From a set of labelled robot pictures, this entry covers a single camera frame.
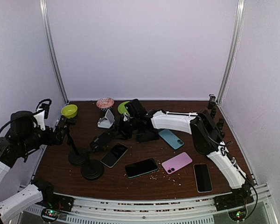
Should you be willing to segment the black triangular phone stand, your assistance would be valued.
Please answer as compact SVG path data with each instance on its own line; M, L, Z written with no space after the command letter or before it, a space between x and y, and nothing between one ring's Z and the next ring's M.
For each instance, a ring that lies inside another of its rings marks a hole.
M146 130L146 131L138 131L136 133L136 141L137 142L148 142L153 140L158 140L159 135L155 130Z

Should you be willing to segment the black phone teal case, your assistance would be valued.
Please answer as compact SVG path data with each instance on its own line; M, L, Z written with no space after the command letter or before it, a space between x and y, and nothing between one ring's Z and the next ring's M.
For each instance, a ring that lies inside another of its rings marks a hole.
M158 170L158 166L153 158L125 166L126 176L128 178L135 178L141 175L152 173L156 170Z

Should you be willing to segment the pink phone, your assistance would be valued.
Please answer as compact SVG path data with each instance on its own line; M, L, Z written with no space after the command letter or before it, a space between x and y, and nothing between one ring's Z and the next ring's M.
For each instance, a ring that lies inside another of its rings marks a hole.
M161 166L168 175L171 175L183 167L189 165L192 163L192 161L192 158L186 152L182 152L171 159L164 161Z

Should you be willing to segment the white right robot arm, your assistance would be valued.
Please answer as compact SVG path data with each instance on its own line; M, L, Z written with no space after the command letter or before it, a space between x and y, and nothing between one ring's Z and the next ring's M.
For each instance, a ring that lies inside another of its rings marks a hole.
M230 154L229 144L223 141L223 119L215 123L207 110L190 113L147 111L138 99L125 104L125 108L128 112L121 114L114 124L116 131L124 139L131 138L136 131L139 142L150 141L159 129L191 134L195 150L215 163L231 188L230 194L214 198L217 210L258 203L258 196L252 195L256 193L252 180Z

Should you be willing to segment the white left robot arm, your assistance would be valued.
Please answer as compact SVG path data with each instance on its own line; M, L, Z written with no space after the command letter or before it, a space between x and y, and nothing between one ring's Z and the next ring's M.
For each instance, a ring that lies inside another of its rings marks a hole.
M61 145L65 136L63 127L52 128L45 125L51 99L40 101L35 112L18 111L0 128L0 183L19 158L25 161L41 146ZM0 224L7 224L14 216L29 206L43 202L52 209L60 206L51 183L36 179L24 190L0 202Z

